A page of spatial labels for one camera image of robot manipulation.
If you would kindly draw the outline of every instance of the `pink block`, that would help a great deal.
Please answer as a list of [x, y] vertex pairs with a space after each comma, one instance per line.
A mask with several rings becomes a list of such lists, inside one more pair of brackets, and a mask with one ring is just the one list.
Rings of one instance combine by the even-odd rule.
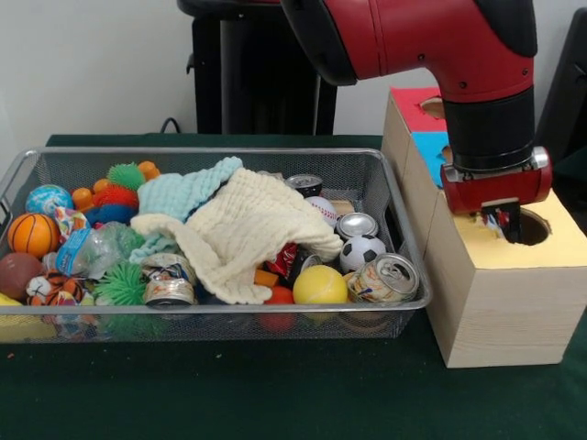
[[412, 133], [447, 131], [447, 123], [444, 119], [426, 114], [420, 106], [425, 100], [440, 96], [440, 91], [437, 87], [422, 89], [396, 89], [392, 87], [392, 95], [408, 129]]

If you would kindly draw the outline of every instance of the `white wall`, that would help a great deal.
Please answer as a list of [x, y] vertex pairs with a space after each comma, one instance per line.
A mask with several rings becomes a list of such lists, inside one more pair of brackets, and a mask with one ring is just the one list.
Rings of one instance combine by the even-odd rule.
[[[584, 5], [535, 0], [538, 112]], [[52, 133], [152, 132], [167, 116], [195, 130], [191, 51], [191, 18], [174, 0], [0, 0], [0, 173]], [[390, 85], [432, 84], [411, 71], [341, 89], [335, 131], [379, 134]]]

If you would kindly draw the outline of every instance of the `tiger toy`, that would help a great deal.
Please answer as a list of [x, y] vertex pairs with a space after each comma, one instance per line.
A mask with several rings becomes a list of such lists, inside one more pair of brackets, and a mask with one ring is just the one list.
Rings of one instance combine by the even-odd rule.
[[29, 281], [27, 294], [28, 305], [77, 305], [83, 299], [83, 287], [79, 280], [52, 269]]

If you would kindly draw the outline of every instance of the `baseball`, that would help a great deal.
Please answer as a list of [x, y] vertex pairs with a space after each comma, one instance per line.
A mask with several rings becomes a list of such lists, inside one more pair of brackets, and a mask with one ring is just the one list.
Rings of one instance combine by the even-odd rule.
[[308, 197], [306, 199], [312, 206], [318, 208], [324, 220], [332, 227], [337, 225], [338, 214], [335, 207], [324, 197]]

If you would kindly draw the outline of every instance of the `white cloth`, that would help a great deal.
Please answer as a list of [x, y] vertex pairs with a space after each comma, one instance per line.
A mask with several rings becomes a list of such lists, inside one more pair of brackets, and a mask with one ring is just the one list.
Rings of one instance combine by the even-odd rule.
[[131, 221], [142, 235], [160, 232], [175, 241], [198, 279], [226, 303], [261, 304], [271, 290], [253, 284], [255, 269], [286, 243], [297, 243], [324, 261], [335, 259], [341, 239], [302, 195], [282, 181], [240, 169], [217, 196], [185, 225], [164, 214]]

